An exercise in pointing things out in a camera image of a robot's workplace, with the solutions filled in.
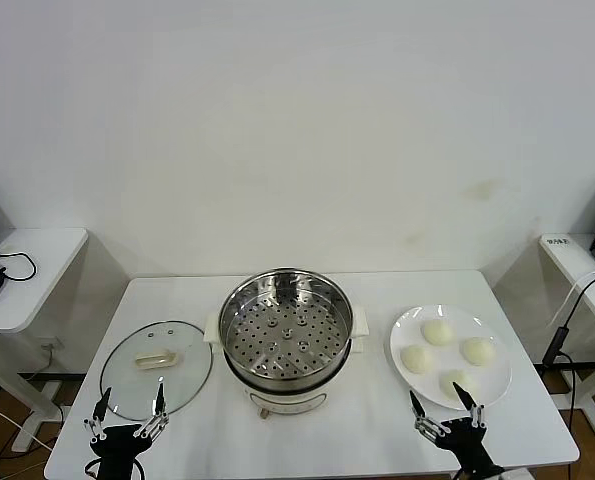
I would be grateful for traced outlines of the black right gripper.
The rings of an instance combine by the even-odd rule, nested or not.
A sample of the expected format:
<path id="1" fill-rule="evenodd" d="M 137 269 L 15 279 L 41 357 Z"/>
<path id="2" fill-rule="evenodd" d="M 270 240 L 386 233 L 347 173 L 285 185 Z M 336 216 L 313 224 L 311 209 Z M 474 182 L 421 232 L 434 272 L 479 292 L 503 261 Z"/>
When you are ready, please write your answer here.
<path id="1" fill-rule="evenodd" d="M 443 421 L 441 424 L 428 417 L 413 390 L 409 392 L 414 428 L 431 443 L 448 450 L 457 458 L 460 472 L 469 479 L 497 478 L 503 468 L 495 464 L 483 446 L 487 431 L 484 406 L 475 402 L 472 395 L 457 382 L 452 386 L 470 417 Z"/>

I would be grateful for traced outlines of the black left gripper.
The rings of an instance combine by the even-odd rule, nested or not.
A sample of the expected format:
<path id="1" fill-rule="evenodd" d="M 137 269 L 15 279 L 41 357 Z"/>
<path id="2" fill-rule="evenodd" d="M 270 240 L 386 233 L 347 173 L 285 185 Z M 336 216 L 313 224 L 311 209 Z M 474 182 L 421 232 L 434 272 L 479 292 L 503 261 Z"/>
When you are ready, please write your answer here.
<path id="1" fill-rule="evenodd" d="M 136 469 L 141 480 L 145 470 L 137 457 L 151 447 L 169 423 L 164 384 L 160 383 L 153 400 L 153 414 L 141 426 L 111 426 L 103 430 L 112 388 L 108 387 L 95 404 L 92 416 L 83 420 L 90 431 L 90 448 L 96 458 L 89 462 L 89 475 L 94 479 L 131 479 Z"/>

